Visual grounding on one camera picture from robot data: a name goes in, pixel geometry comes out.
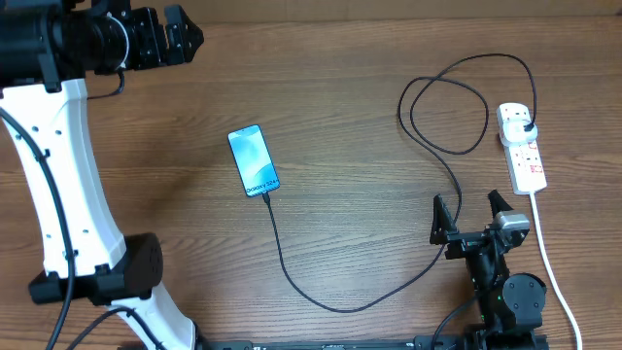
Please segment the Samsung Galaxy smartphone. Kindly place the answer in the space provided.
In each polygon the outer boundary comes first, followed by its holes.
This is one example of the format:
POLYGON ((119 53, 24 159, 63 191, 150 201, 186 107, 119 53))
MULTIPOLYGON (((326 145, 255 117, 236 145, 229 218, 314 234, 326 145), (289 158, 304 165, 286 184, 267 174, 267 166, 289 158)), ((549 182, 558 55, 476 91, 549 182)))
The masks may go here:
POLYGON ((246 196, 262 195, 280 187, 276 168, 258 124, 232 131, 227 139, 246 196))

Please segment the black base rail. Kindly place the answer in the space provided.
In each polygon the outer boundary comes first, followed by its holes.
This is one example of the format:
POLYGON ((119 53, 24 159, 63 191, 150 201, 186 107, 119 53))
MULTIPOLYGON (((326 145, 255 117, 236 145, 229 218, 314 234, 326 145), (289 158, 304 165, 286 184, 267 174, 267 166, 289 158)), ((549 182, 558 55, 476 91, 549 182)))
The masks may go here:
MULTIPOLYGON (((147 349, 145 345, 127 343, 118 349, 147 349)), ((253 343, 251 341, 207 342, 203 341, 195 349, 204 350, 429 350, 432 349, 432 336, 419 335, 411 340, 369 340, 343 342, 280 342, 253 343)), ((478 349, 476 345, 467 344, 457 335, 442 335, 436 340, 433 349, 466 350, 478 349)), ((550 349, 545 335, 536 336, 535 345, 493 345, 487 349, 550 349)))

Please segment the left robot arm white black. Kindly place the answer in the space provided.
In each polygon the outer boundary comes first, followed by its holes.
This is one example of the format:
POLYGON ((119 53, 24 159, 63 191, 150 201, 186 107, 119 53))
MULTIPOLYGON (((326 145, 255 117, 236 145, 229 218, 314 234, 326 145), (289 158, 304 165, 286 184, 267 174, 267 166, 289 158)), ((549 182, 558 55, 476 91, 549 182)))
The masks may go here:
POLYGON ((86 73, 122 76, 189 63, 204 40, 183 8, 127 1, 5 1, 1 118, 20 158, 42 234, 37 304, 86 298, 120 316, 146 349, 204 349, 167 292, 152 233, 124 235, 103 192, 87 123, 86 73))

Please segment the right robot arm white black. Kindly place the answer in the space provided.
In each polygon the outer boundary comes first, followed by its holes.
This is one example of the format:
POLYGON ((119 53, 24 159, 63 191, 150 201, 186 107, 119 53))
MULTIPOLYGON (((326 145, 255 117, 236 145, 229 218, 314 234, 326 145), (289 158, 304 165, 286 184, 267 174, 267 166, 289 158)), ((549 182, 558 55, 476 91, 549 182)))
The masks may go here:
POLYGON ((530 220, 514 210, 497 191, 488 199, 492 222, 481 231, 461 233, 440 195, 433 199, 430 243, 446 248, 448 260, 466 262, 474 296, 443 319, 434 334, 415 344, 423 349, 546 349, 542 310, 547 287, 531 273, 512 274, 504 255, 522 245, 530 231, 530 220), (455 316, 473 304, 480 310, 481 323, 460 335, 440 333, 455 316))

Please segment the white charger plug adapter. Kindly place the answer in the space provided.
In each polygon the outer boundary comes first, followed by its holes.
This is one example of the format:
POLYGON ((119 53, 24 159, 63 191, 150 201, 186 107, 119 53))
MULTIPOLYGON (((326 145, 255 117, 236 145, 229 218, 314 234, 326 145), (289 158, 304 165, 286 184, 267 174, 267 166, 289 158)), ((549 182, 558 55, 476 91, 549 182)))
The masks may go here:
POLYGON ((538 135, 537 127, 534 125, 530 130, 522 121, 506 121, 500 126, 500 139, 505 147, 518 147, 523 144, 534 142, 538 135))

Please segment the white power strip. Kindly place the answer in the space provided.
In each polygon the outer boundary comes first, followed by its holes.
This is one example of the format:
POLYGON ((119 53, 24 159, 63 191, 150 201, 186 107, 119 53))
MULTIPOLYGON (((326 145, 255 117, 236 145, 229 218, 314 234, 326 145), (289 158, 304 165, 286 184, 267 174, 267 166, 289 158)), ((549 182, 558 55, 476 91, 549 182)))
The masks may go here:
MULTIPOLYGON (((531 115, 527 106, 508 102, 501 104, 496 111, 499 134, 500 126, 506 121, 522 121, 531 125, 531 115)), ((518 147, 505 147, 510 181, 515 194, 536 193, 547 187, 541 156, 536 140, 518 147)))

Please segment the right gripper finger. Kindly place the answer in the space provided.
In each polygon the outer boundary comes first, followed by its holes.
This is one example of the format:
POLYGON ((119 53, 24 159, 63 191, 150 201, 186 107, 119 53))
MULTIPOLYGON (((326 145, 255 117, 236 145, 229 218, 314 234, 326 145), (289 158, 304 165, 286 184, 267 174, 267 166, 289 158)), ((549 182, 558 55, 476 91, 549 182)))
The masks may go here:
POLYGON ((503 199, 497 190, 490 191, 488 193, 488 199, 493 218, 496 218, 501 212, 509 212, 513 210, 513 208, 503 199))
POLYGON ((458 233, 455 221, 451 217, 440 194, 433 198, 432 229, 430 243, 447 243, 450 235, 458 233))

